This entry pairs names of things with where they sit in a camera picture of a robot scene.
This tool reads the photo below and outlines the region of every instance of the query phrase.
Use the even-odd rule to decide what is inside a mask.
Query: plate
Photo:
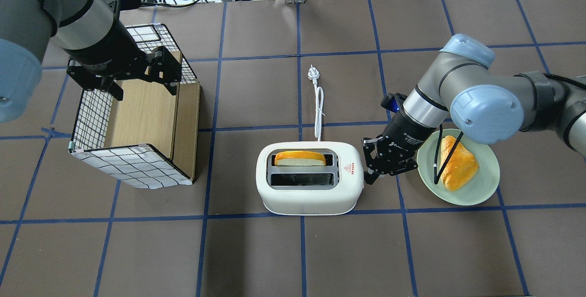
[[[444,129],[443,137],[448,135],[458,138],[460,130]],[[425,186],[440,199],[453,205],[478,205],[489,199],[494,194],[500,181],[500,167],[496,156],[488,145],[473,142],[463,136],[460,142],[468,149],[478,161],[478,172],[464,186],[457,191],[448,191],[441,179],[434,184],[434,156],[440,131],[436,131],[427,139],[417,152],[417,164],[419,176]]]

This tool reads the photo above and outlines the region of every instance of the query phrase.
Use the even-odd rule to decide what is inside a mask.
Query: brown table surface
[[[139,190],[67,153],[80,88],[49,45],[25,115],[0,124],[0,297],[582,296],[586,164],[553,132],[492,145],[500,187],[475,207],[418,173],[379,179],[343,216],[274,216],[255,186],[260,149],[360,147],[450,36],[496,53],[490,71],[586,73],[586,0],[283,0],[138,9],[165,23],[202,86],[194,186]]]

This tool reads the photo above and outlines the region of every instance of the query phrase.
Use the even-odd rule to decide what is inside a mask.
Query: bread
[[[456,143],[456,138],[446,136],[441,141],[441,167],[448,157],[450,150]],[[450,161],[441,174],[441,181],[448,191],[456,191],[469,182],[478,172],[478,162],[470,151],[458,143]]]
[[[282,151],[275,156],[276,166],[324,166],[326,158],[316,151]]]

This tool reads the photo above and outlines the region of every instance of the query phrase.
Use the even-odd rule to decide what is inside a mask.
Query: grid pattern
[[[142,51],[150,53],[161,45],[165,45],[169,51],[180,51],[167,26],[163,24],[136,25],[127,29]],[[181,83],[198,82],[185,58],[182,58],[181,69]],[[157,189],[191,184],[188,176],[152,145],[103,148],[113,101],[113,97],[106,92],[82,91],[69,145],[71,154],[84,163],[138,188]]]
[[[454,30],[454,26],[452,25],[452,21],[450,19],[450,12],[448,10],[448,3],[447,0],[441,0],[442,7],[445,12],[445,19],[448,22],[450,33],[453,35],[457,30]],[[532,38],[531,43],[525,44],[497,44],[491,45],[490,47],[493,49],[499,48],[527,48],[531,47],[536,49],[538,52],[538,56],[540,61],[542,62],[545,70],[549,72],[548,64],[544,58],[544,55],[541,52],[541,49],[544,47],[563,47],[566,45],[584,45],[586,44],[586,40],[578,40],[573,42],[554,42],[554,43],[539,43],[534,36],[534,32],[532,30],[532,25],[527,18],[525,13],[525,8],[521,5],[521,0],[515,0],[515,4],[517,5],[519,12],[523,17],[525,22],[525,28],[529,31],[530,36]],[[29,190],[27,191],[27,200],[25,201],[20,218],[17,220],[4,220],[0,221],[0,225],[13,225],[15,226],[14,233],[12,235],[11,243],[9,245],[8,251],[6,253],[6,259],[4,261],[4,266],[2,268],[2,273],[0,274],[0,284],[2,284],[2,280],[4,279],[7,272],[10,271],[11,267],[9,263],[11,261],[11,254],[13,251],[13,246],[15,245],[15,241],[17,240],[17,236],[19,234],[19,230],[23,225],[28,224],[53,224],[53,223],[80,223],[80,222],[104,222],[108,224],[107,231],[105,234],[104,240],[104,247],[101,253],[101,261],[99,268],[97,270],[97,279],[96,284],[94,287],[94,295],[98,296],[100,293],[100,286],[103,284],[102,282],[102,273],[105,270],[105,262],[107,259],[109,244],[111,243],[111,236],[112,226],[119,223],[119,222],[144,222],[144,221],[198,221],[201,222],[201,242],[199,248],[199,265],[197,271],[197,277],[193,278],[195,281],[195,295],[196,296],[206,296],[205,291],[208,291],[207,284],[207,276],[205,271],[207,270],[206,259],[208,257],[212,257],[214,253],[211,250],[214,249],[214,244],[209,244],[207,241],[212,241],[212,229],[214,228],[216,222],[220,222],[221,220],[225,220],[226,222],[230,220],[250,220],[252,218],[274,218],[277,217],[278,219],[287,219],[291,220],[291,218],[284,218],[282,216],[277,216],[272,213],[267,212],[258,212],[258,213],[237,213],[237,214],[214,214],[210,213],[209,204],[210,204],[210,197],[211,193],[213,192],[212,189],[212,172],[213,170],[218,170],[218,168],[214,168],[214,158],[219,157],[220,154],[214,154],[214,149],[216,146],[217,134],[218,133],[225,133],[225,132],[238,132],[243,130],[290,130],[295,129],[298,131],[298,139],[304,140],[304,128],[309,128],[311,124],[303,124],[302,122],[302,83],[305,82],[303,80],[304,70],[301,66],[301,59],[302,57],[324,57],[324,56],[344,56],[344,55],[363,55],[363,54],[371,54],[376,55],[378,64],[379,64],[379,74],[380,74],[380,81],[381,81],[381,88],[383,92],[386,92],[386,82],[389,80],[389,73],[388,71],[383,71],[383,58],[381,54],[385,53],[411,53],[411,52],[418,52],[418,51],[437,51],[440,49],[438,47],[427,47],[427,48],[417,48],[417,49],[381,49],[380,43],[378,39],[378,30],[382,26],[382,22],[377,20],[377,11],[374,9],[373,0],[368,0],[368,9],[370,12],[370,19],[372,21],[372,30],[375,38],[375,49],[369,51],[348,51],[344,53],[302,53],[302,28],[300,23],[300,15],[303,14],[302,5],[297,4],[296,12],[297,12],[297,53],[290,54],[290,55],[258,55],[253,57],[229,57],[224,58],[222,56],[222,49],[223,49],[223,39],[224,39],[224,30],[226,26],[226,11],[228,10],[228,5],[224,3],[223,5],[223,15],[222,15],[222,33],[220,35],[220,50],[218,53],[217,58],[211,59],[193,59],[189,60],[190,63],[197,63],[201,61],[212,61],[217,62],[217,80],[216,80],[216,89],[215,91],[215,100],[214,100],[214,114],[213,114],[213,126],[209,130],[201,130],[201,132],[210,133],[211,134],[211,144],[210,144],[210,152],[209,152],[209,160],[208,168],[207,168],[207,177],[206,177],[206,193],[204,199],[204,211],[201,215],[190,215],[190,216],[140,216],[140,217],[117,217],[115,216],[115,209],[119,203],[119,190],[121,188],[120,182],[117,183],[115,194],[113,196],[111,212],[109,216],[103,216],[100,218],[49,218],[49,219],[25,219],[24,215],[27,209],[27,202],[32,193],[33,187],[35,185],[36,180],[36,173],[38,172],[39,166],[43,162],[44,151],[49,144],[52,138],[57,138],[58,134],[56,132],[52,132],[48,130],[48,136],[45,138],[46,142],[44,145],[44,149],[38,161],[38,165],[35,169],[35,174],[31,180],[31,185]],[[153,14],[153,22],[156,19],[157,12]],[[245,127],[236,127],[236,128],[218,128],[217,127],[217,116],[218,116],[218,102],[220,101],[220,79],[222,77],[222,63],[226,61],[237,61],[237,60],[249,60],[249,59],[276,59],[276,58],[295,58],[297,60],[297,78],[298,78],[298,124],[295,125],[266,125],[266,126],[245,126]],[[324,126],[325,128],[328,127],[345,127],[345,126],[371,126],[371,125],[378,125],[381,126],[382,124],[386,124],[385,121],[368,121],[368,122],[332,122],[326,123]],[[14,138],[37,138],[37,136],[27,136],[27,137],[14,137]],[[540,204],[532,204],[532,205],[507,205],[505,203],[503,193],[500,188],[496,192],[496,196],[498,198],[498,205],[479,205],[475,207],[408,207],[406,206],[406,200],[404,199],[405,191],[404,187],[409,184],[409,176],[398,176],[396,178],[397,183],[397,195],[399,201],[399,207],[396,209],[364,209],[364,210],[353,210],[350,213],[338,216],[336,218],[325,218],[324,220],[331,220],[331,221],[343,221],[344,218],[355,217],[355,216],[364,216],[364,218],[372,218],[371,216],[401,216],[401,226],[402,226],[402,233],[404,235],[404,254],[406,254],[406,259],[408,263],[408,278],[410,278],[410,288],[411,290],[408,291],[409,295],[413,296],[424,296],[429,295],[429,291],[425,292],[422,288],[422,281],[426,280],[425,276],[419,276],[418,273],[423,272],[423,266],[421,264],[421,260],[418,257],[422,257],[421,254],[418,254],[418,251],[421,251],[421,236],[417,235],[417,232],[414,230],[418,230],[417,222],[415,221],[416,216],[422,216],[425,214],[437,214],[440,216],[444,213],[449,214],[463,214],[463,213],[473,213],[477,215],[479,218],[483,216],[483,214],[494,214],[499,213],[502,216],[502,222],[505,226],[506,231],[506,239],[508,239],[507,243],[509,243],[509,247],[511,250],[511,257],[514,263],[514,268],[516,270],[516,275],[518,278],[519,284],[521,285],[521,291],[519,293],[505,293],[506,295],[529,295],[530,293],[537,293],[534,291],[533,287],[528,284],[528,280],[526,280],[526,271],[523,268],[523,265],[526,264],[522,261],[519,249],[521,246],[516,242],[519,232],[516,232],[513,227],[511,226],[511,222],[509,218],[511,214],[515,215],[515,218],[519,220],[519,216],[524,213],[529,213],[529,211],[553,211],[553,210],[580,210],[586,208],[586,203],[540,203]],[[308,265],[313,264],[309,262],[310,254],[312,254],[315,249],[309,245],[311,243],[313,236],[308,234],[308,230],[312,229],[315,222],[311,220],[312,218],[305,218],[304,216],[300,216],[298,220],[298,235],[299,238],[299,250],[300,250],[300,264],[301,268],[299,271],[301,272],[300,275],[300,282],[299,286],[301,287],[301,295],[312,296],[312,289],[308,286],[308,282],[314,282],[316,279],[308,280]],[[580,295],[582,290],[575,290],[568,293],[568,295]]]

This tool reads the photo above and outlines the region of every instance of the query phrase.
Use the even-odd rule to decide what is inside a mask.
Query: wire mesh basket
[[[142,51],[164,45],[169,51],[180,51],[164,24],[144,24],[126,28]],[[181,84],[198,83],[191,66],[182,58]],[[113,97],[99,90],[81,92],[77,117],[69,142],[69,153],[92,167],[122,182],[157,189],[178,184],[191,185],[189,177],[153,145],[140,143],[120,147],[104,147]]]

